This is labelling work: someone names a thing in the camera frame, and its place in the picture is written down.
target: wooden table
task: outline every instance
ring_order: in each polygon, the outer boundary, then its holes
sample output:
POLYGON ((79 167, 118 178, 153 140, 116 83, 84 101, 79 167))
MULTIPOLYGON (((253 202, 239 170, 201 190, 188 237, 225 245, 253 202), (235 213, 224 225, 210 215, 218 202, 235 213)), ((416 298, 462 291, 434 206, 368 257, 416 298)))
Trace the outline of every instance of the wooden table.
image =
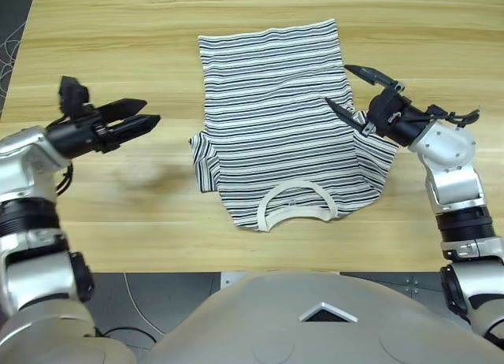
MULTIPOLYGON (((342 221, 237 229, 217 194, 200 194, 187 139, 201 130, 198 34, 336 18, 346 63, 403 80, 416 106, 469 112, 495 227, 504 231, 504 0, 34 0, 0 134, 58 116, 61 75, 95 105, 144 98, 163 120, 148 136, 76 163, 58 210, 95 271, 279 268, 437 270, 439 232, 424 170, 402 150, 383 198, 342 221)), ((380 90, 350 77, 365 108, 380 90)))

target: t-shirt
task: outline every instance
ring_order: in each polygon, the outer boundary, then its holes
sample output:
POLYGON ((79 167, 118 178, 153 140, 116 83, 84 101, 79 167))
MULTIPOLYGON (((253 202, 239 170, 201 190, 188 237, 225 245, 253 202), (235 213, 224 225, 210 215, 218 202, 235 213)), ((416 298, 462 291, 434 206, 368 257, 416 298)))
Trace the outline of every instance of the t-shirt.
POLYGON ((334 20, 198 41, 206 100, 204 130, 190 139, 196 177, 236 226, 328 221, 380 197, 397 146, 361 136, 324 100, 354 112, 334 20))

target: black cable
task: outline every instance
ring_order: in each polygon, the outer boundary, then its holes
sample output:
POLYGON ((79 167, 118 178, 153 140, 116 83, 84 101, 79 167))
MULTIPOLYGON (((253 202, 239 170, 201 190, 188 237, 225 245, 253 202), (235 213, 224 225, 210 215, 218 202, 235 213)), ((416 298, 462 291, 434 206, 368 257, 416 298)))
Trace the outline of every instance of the black cable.
MULTIPOLYGON (((56 120, 48 124, 46 128, 60 124, 61 122, 65 121, 67 117, 68 115, 64 114, 60 118, 57 118, 56 120)), ((70 185, 72 184, 72 181, 73 181, 73 164, 70 162, 69 166, 66 168, 66 171, 63 173, 63 179, 56 186, 56 194, 58 196, 63 195, 63 193, 65 193, 65 191, 69 189, 70 185)))
POLYGON ((59 182, 56 186, 56 194, 58 196, 63 195, 67 189, 69 189, 70 185, 73 181, 73 163, 70 162, 69 166, 66 168, 65 173, 63 174, 63 180, 59 182))
POLYGON ((455 112, 450 112, 447 115, 442 116, 434 116, 431 114, 426 115, 425 117, 417 117, 417 118, 403 118, 402 120, 405 122, 431 122, 435 120, 445 120, 450 122, 451 124, 455 124, 461 128, 464 128, 466 125, 474 124, 480 118, 480 110, 474 110, 471 113, 464 115, 457 115, 455 112))
POLYGON ((105 335, 103 335, 103 332, 102 330, 100 330, 98 327, 94 327, 94 334, 98 337, 98 338, 103 338, 105 337, 105 335))
POLYGON ((111 332, 114 332, 114 331, 120 331, 120 330, 129 330, 129 331, 136 331, 136 332, 141 332, 143 335, 145 336, 148 336, 150 338, 150 340, 152 340, 154 342, 154 344, 156 344, 158 341, 156 340, 156 338, 154 338, 152 335, 150 335, 147 331, 144 331, 142 329, 138 329, 136 327, 129 327, 129 326, 122 326, 122 327, 116 327, 114 329, 110 329, 109 331, 105 331, 103 333, 103 336, 105 338, 109 338, 109 334, 111 332))

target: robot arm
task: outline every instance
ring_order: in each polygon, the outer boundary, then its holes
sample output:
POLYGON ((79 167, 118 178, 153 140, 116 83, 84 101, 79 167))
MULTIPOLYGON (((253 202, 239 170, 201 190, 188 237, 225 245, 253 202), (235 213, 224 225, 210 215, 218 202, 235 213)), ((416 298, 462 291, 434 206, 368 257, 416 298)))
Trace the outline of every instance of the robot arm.
POLYGON ((433 105, 421 112, 400 95, 404 91, 400 82, 375 69, 345 67, 385 88, 369 104, 362 125, 330 99, 328 104, 362 135, 387 136, 418 154, 427 171, 425 186, 443 238, 443 256, 452 261, 441 269, 448 307, 469 321, 475 333, 502 344, 504 239, 495 235, 483 186, 473 168, 476 141, 464 129, 477 121, 479 110, 457 116, 433 105))
POLYGON ((47 128, 0 141, 0 307, 9 316, 0 361, 133 363, 119 342, 88 339, 95 326, 82 302, 95 286, 61 230, 53 176, 82 154, 106 153, 150 132, 160 117, 137 115, 143 100, 94 108, 87 89, 66 76, 60 105, 63 117, 47 128))

